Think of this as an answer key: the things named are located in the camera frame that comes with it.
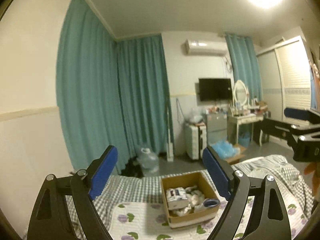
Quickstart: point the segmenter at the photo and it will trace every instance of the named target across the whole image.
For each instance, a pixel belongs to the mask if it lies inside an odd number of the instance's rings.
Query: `air conditioner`
[[[226,42],[222,41],[186,41],[188,55],[211,55],[224,57],[228,53]]]

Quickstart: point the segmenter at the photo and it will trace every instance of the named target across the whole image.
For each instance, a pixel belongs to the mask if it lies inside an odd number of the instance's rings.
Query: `closet door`
[[[309,109],[311,105],[311,84],[308,56],[301,40],[275,49],[283,83],[283,105]],[[286,118],[283,121],[306,125],[308,122]]]
[[[260,67],[262,100],[268,104],[271,118],[282,121],[283,98],[278,61],[274,50],[258,56]]]

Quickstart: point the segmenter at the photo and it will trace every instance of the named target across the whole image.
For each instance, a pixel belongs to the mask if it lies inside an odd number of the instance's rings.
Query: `white cabinet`
[[[310,108],[311,84],[307,49],[301,36],[298,36],[258,53],[262,98],[268,103],[271,118],[307,124],[284,116],[286,107]]]

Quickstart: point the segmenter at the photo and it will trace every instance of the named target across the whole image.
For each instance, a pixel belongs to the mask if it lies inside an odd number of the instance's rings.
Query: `ceiling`
[[[255,42],[301,26],[320,37],[305,0],[283,0],[263,9],[248,0],[91,0],[117,39],[163,31],[231,32]]]

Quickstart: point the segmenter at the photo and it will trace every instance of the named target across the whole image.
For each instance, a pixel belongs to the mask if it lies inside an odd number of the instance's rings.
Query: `metal bolt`
[[[49,175],[46,177],[47,180],[53,180],[53,178],[54,178],[54,175],[53,175],[53,174],[49,174]]]
[[[243,172],[240,171],[240,170],[236,170],[236,171],[235,171],[235,174],[236,174],[238,177],[242,177],[242,176],[243,176]]]
[[[84,170],[84,169],[79,170],[79,171],[77,172],[77,174],[78,174],[79,176],[86,175],[86,173],[87,173],[87,171],[86,171],[86,170]]]
[[[269,181],[274,181],[275,178],[272,175],[267,175],[267,180]]]

